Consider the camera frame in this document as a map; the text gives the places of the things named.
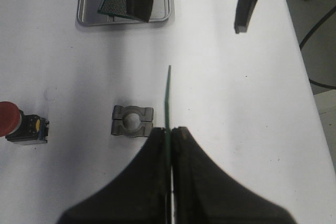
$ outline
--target gray floor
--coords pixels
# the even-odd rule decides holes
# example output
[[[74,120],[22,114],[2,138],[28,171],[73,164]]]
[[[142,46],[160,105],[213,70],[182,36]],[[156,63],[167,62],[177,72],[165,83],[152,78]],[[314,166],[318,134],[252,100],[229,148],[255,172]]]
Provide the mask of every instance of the gray floor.
[[[336,171],[336,90],[314,96]]]
[[[336,0],[287,0],[298,41],[336,5]],[[302,56],[308,76],[336,86],[336,14],[330,17],[305,45]],[[328,91],[312,85],[314,94]]]

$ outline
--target white surface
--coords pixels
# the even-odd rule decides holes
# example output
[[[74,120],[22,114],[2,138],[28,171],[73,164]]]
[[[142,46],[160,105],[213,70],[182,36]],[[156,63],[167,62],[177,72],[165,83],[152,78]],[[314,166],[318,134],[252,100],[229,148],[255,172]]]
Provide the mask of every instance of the white surface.
[[[235,179],[299,224],[336,223],[336,179],[285,0],[174,0],[163,24],[85,28],[77,0],[0,0],[0,100],[50,120],[49,142],[0,141],[0,223],[55,223],[145,139],[110,135],[112,108],[152,106],[187,126]]]

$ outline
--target red emergency stop button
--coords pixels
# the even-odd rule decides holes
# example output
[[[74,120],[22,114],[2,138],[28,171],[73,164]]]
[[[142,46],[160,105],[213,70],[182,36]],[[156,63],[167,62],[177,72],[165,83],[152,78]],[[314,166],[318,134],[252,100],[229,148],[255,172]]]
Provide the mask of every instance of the red emergency stop button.
[[[11,133],[19,123],[19,108],[11,102],[0,102],[0,137]]]

